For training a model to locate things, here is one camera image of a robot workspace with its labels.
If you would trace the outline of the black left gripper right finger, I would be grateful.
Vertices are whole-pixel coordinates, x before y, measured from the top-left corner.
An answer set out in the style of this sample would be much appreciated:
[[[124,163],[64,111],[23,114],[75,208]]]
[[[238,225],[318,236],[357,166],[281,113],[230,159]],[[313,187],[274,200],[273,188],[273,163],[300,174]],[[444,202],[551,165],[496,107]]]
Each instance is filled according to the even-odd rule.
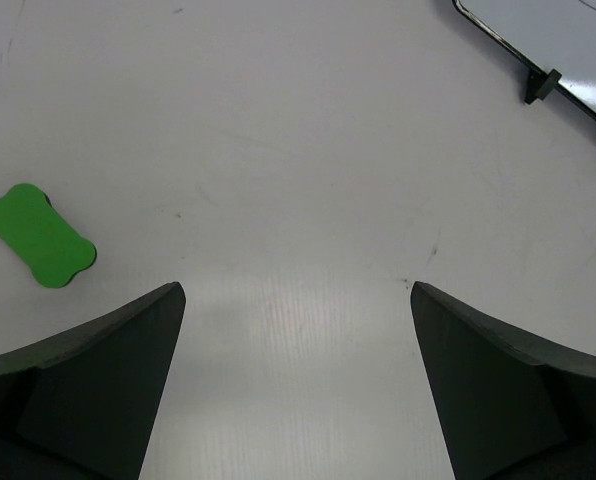
[[[417,341],[458,479],[596,479],[596,356],[411,290]]]

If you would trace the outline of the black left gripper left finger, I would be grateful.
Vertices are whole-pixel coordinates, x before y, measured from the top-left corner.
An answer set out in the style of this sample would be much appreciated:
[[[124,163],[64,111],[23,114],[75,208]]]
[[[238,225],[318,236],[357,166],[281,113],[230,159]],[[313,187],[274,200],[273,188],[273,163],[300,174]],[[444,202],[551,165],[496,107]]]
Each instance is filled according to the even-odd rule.
[[[0,355],[0,479],[139,477],[186,304],[178,282]]]

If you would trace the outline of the green bone-shaped whiteboard eraser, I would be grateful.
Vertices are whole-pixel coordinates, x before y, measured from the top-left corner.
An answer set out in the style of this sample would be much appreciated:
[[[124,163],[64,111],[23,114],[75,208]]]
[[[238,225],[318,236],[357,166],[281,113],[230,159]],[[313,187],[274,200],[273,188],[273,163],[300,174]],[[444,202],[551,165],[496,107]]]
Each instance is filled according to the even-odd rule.
[[[0,239],[46,288],[62,288],[97,258],[95,245],[67,222],[39,187],[21,183],[0,197]]]

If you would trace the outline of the whiteboard with rabbit drawing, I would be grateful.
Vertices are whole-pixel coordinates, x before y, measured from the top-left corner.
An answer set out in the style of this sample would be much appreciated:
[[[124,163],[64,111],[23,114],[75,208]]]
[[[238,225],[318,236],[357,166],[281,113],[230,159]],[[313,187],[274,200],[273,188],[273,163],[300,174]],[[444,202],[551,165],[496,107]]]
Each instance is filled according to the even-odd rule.
[[[596,121],[596,1],[455,1],[529,68],[524,103],[559,91]]]

